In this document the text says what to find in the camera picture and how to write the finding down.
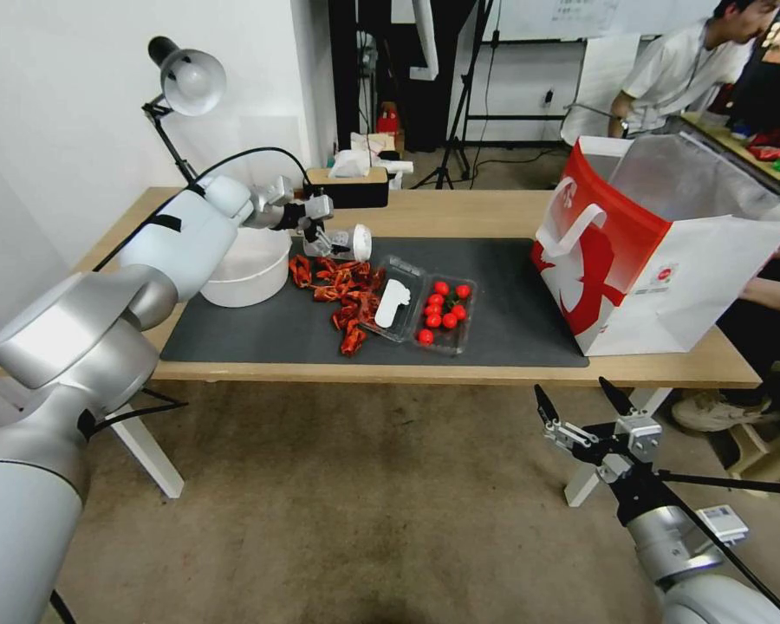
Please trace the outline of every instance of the white bag handle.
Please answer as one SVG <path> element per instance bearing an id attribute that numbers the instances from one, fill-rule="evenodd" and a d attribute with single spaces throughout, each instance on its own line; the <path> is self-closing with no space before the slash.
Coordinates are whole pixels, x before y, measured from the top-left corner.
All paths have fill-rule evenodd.
<path id="1" fill-rule="evenodd" d="M 560 240 L 556 239 L 556 235 L 553 231 L 556 231 L 554 217 L 552 216 L 552 206 L 560 198 L 566 189 L 574 184 L 575 181 L 572 178 L 564 178 L 552 193 L 552 199 L 549 202 L 549 209 L 546 211 L 546 218 L 543 220 L 543 225 L 535 235 L 535 239 L 543 246 L 543 250 L 547 257 L 559 257 L 566 256 L 575 247 L 575 243 L 583 235 L 583 232 L 589 227 L 589 224 L 595 223 L 598 227 L 602 227 L 607 220 L 607 213 L 598 205 L 590 204 L 586 209 L 578 216 L 569 231 L 564 234 Z"/>

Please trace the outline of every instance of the person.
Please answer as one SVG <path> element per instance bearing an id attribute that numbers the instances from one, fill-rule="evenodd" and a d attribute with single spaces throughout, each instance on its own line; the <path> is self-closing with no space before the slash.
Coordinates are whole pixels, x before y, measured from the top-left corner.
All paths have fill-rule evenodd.
<path id="1" fill-rule="evenodd" d="M 739 79 L 751 41 L 770 26 L 780 0 L 722 0 L 711 19 L 652 42 L 613 101 L 609 136 L 651 132 L 717 84 Z"/>
<path id="2" fill-rule="evenodd" d="M 763 383 L 756 390 L 686 396 L 673 405 L 673 418 L 687 429 L 704 432 L 780 420 L 780 251 L 748 283 L 718 325 Z"/>

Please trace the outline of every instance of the whiteboard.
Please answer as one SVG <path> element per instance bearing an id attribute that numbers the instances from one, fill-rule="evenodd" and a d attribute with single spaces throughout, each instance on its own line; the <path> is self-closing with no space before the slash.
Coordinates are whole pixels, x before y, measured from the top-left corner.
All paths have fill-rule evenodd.
<path id="1" fill-rule="evenodd" d="M 500 41 L 664 35 L 710 17 L 718 0 L 494 0 L 484 39 L 500 16 Z"/>

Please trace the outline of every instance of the black desk mat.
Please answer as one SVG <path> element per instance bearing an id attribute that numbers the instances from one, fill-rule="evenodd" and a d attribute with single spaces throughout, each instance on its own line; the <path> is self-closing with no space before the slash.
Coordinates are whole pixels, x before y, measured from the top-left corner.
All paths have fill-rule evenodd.
<path id="1" fill-rule="evenodd" d="M 373 259 L 394 255 L 428 273 L 479 285 L 465 352 L 457 357 L 370 334 L 352 358 L 329 318 L 339 305 L 312 301 L 291 279 L 266 302 L 220 308 L 191 299 L 162 351 L 168 361 L 385 364 L 490 367 L 586 367 L 551 294 L 530 261 L 530 240 L 376 238 Z M 300 245 L 293 245 L 299 250 Z"/>

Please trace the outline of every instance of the white table leg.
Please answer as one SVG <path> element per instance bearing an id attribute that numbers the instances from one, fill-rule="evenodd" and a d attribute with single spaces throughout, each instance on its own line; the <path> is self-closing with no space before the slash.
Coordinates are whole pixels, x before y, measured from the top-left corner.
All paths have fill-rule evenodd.
<path id="1" fill-rule="evenodd" d="M 112 418 L 131 409 L 129 405 L 124 405 L 107 417 Z M 179 498 L 182 495 L 185 481 L 140 418 L 123 420 L 113 425 L 112 429 L 168 498 Z"/>
<path id="2" fill-rule="evenodd" d="M 630 402 L 640 412 L 653 414 L 672 391 L 672 388 L 638 388 L 630 393 Z"/>
<path id="3" fill-rule="evenodd" d="M 600 482 L 595 466 L 581 464 L 578 472 L 563 489 L 563 495 L 566 497 L 569 507 L 580 507 Z"/>

